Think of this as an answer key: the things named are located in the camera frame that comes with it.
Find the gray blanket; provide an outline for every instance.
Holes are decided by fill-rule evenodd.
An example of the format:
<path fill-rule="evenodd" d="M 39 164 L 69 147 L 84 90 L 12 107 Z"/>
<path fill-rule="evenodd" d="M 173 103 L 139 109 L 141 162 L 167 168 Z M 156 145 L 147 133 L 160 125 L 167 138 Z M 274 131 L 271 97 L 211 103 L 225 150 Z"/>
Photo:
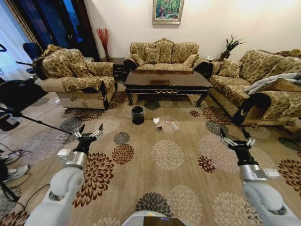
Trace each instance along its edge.
<path fill-rule="evenodd" d="M 287 74 L 278 74 L 278 75 L 274 75 L 268 78 L 258 80 L 253 85 L 246 88 L 244 92 L 247 92 L 249 95 L 251 95 L 253 93 L 256 93 L 261 87 L 271 84 L 280 78 L 301 86 L 301 73 L 287 73 Z"/>

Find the black trash can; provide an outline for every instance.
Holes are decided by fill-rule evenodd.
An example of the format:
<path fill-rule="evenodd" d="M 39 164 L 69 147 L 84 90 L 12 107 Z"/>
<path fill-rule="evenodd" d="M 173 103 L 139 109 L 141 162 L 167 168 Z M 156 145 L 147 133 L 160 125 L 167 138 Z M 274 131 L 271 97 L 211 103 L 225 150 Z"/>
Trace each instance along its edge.
<path fill-rule="evenodd" d="M 132 108 L 132 122 L 133 124 L 140 125 L 144 122 L 145 111 L 143 107 L 136 106 Z"/>

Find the side table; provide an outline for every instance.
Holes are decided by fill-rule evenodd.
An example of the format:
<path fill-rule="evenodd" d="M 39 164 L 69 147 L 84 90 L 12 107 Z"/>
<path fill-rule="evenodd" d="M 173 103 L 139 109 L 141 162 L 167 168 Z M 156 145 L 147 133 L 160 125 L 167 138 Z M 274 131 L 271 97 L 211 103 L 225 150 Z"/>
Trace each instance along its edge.
<path fill-rule="evenodd" d="M 115 79 L 120 83 L 124 83 L 127 79 L 128 73 L 125 71 L 123 66 L 124 58 L 122 57 L 111 57 L 110 59 L 103 58 L 100 62 L 110 62 L 114 63 L 115 67 L 113 69 L 113 74 Z"/>

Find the potted plant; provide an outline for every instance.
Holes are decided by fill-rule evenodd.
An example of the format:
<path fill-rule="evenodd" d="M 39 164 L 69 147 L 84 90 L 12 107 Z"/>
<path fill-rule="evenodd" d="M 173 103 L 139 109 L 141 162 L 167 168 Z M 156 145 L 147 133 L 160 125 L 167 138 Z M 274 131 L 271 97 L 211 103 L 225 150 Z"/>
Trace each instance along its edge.
<path fill-rule="evenodd" d="M 102 42 L 106 60 L 110 60 L 110 56 L 108 53 L 108 42 L 109 42 L 109 37 L 110 37 L 109 29 L 106 29 L 106 28 L 99 29 L 98 28 L 97 34 L 98 34 L 100 41 Z"/>
<path fill-rule="evenodd" d="M 241 41 L 241 39 L 238 39 L 237 36 L 231 35 L 231 39 L 226 39 L 226 50 L 221 54 L 220 60 L 223 60 L 224 58 L 228 59 L 228 57 L 231 55 L 231 51 L 238 45 L 243 44 L 244 42 Z"/>

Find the coffee table leg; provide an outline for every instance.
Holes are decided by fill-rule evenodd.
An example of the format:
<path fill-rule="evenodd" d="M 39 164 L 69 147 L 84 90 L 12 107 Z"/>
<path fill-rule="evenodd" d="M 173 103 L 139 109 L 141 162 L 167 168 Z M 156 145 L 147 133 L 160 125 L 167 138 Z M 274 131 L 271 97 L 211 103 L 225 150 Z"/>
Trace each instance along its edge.
<path fill-rule="evenodd" d="M 204 92 L 201 94 L 200 98 L 199 98 L 198 101 L 197 101 L 197 107 L 200 107 L 202 101 L 205 99 L 206 96 L 208 96 L 208 93 L 209 93 L 209 91 L 204 91 Z"/>
<path fill-rule="evenodd" d="M 128 105 L 133 105 L 133 98 L 132 98 L 132 96 L 131 96 L 131 91 L 128 90 L 128 89 L 126 89 L 126 94 L 127 94 L 128 100 L 129 100 Z"/>

